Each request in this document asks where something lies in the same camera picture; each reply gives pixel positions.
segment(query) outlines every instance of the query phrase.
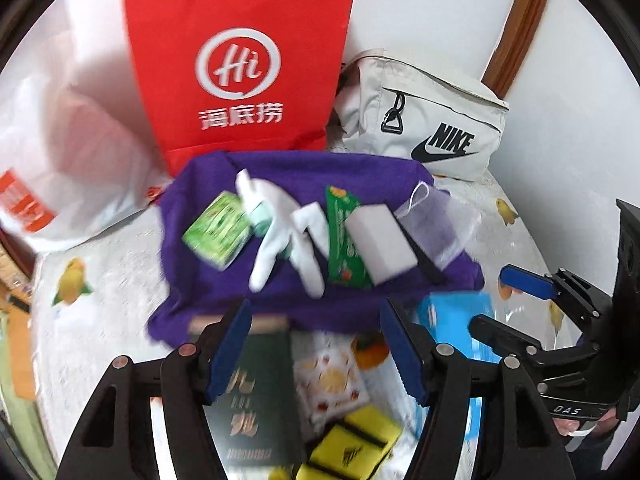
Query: hi logo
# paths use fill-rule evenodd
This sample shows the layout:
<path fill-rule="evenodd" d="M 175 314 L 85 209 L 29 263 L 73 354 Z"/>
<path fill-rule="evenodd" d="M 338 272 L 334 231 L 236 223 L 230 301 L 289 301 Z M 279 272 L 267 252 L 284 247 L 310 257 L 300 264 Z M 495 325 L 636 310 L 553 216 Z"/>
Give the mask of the hi logo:
<path fill-rule="evenodd" d="M 419 162 L 437 162 L 439 160 L 458 158 L 459 156 L 475 155 L 477 152 L 467 153 L 465 151 L 475 138 L 476 136 L 469 132 L 440 123 L 437 131 L 431 137 L 414 148 L 411 152 L 411 158 Z M 427 145 L 438 148 L 440 151 L 436 153 L 428 152 Z"/>
<path fill-rule="evenodd" d="M 344 467 L 349 467 L 349 464 L 353 462 L 353 459 L 358 456 L 362 449 L 362 446 L 346 448 L 342 454 L 342 465 Z"/>
<path fill-rule="evenodd" d="M 223 43 L 237 38 L 249 38 L 264 47 L 269 56 L 269 69 L 266 74 L 258 68 L 260 65 L 258 52 L 247 46 L 240 48 L 237 43 L 231 43 L 227 47 L 222 64 L 210 72 L 209 63 L 216 49 Z M 195 68 L 198 83 L 211 95 L 221 99 L 246 99 L 264 92 L 276 80 L 280 72 L 280 51 L 271 38 L 258 30 L 230 28 L 216 34 L 203 45 L 196 57 Z M 241 83 L 244 78 L 255 80 L 255 87 L 246 92 L 228 90 L 231 80 L 235 83 Z"/>

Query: red paper bag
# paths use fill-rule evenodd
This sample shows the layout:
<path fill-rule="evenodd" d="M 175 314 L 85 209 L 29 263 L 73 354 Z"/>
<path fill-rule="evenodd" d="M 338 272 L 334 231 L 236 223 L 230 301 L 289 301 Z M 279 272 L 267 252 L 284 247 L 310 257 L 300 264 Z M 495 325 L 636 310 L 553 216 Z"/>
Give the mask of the red paper bag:
<path fill-rule="evenodd" d="M 321 150 L 353 0 L 124 0 L 171 174 L 213 150 Z"/>

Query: green snack package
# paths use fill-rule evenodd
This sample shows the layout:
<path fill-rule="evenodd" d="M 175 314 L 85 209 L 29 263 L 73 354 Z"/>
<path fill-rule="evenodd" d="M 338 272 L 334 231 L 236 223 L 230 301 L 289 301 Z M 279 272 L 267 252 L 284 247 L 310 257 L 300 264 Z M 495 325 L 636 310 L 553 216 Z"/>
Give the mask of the green snack package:
<path fill-rule="evenodd" d="M 187 229 L 182 241 L 203 260 L 225 270 L 251 234 L 242 202 L 237 195 L 223 191 Z"/>
<path fill-rule="evenodd" d="M 359 200 L 334 186 L 326 188 L 326 215 L 329 221 L 329 283 L 367 288 L 371 280 L 362 258 L 344 227 Z"/>

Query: white sponge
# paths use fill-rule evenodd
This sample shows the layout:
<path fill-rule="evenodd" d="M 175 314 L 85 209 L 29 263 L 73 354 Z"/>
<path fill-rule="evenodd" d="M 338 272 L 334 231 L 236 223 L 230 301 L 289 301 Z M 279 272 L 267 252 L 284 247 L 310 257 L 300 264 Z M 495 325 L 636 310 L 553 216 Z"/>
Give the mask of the white sponge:
<path fill-rule="evenodd" d="M 374 285 L 418 265 L 396 219 L 384 204 L 357 207 L 344 221 Z"/>

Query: purple cloth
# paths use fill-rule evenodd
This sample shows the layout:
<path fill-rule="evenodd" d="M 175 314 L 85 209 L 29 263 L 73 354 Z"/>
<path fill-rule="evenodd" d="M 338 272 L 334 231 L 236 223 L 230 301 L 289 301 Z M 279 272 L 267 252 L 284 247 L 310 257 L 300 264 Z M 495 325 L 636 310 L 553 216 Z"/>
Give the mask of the purple cloth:
<path fill-rule="evenodd" d="M 326 186 L 348 190 L 363 205 L 386 203 L 394 211 L 415 185 L 433 184 L 427 170 L 413 160 L 385 156 L 327 152 L 213 152 L 192 159 L 160 200 L 164 222 L 161 259 L 169 297 L 151 315 L 152 338 L 177 347 L 188 340 L 193 316 L 223 314 L 228 302 L 246 297 L 256 312 L 289 317 L 292 328 L 357 332 L 378 326 L 385 298 L 420 300 L 434 290 L 479 290 L 484 286 L 480 265 L 460 254 L 445 274 L 447 286 L 436 287 L 415 268 L 371 290 L 327 285 L 324 296 L 312 300 L 288 261 L 276 263 L 269 281 L 257 294 L 249 291 L 260 238 L 252 238 L 223 272 L 201 261 L 182 242 L 182 235 L 223 190 L 236 192 L 236 174 L 247 169 L 285 189 L 301 205 L 319 202 L 326 211 Z M 326 277 L 327 262 L 316 254 Z"/>

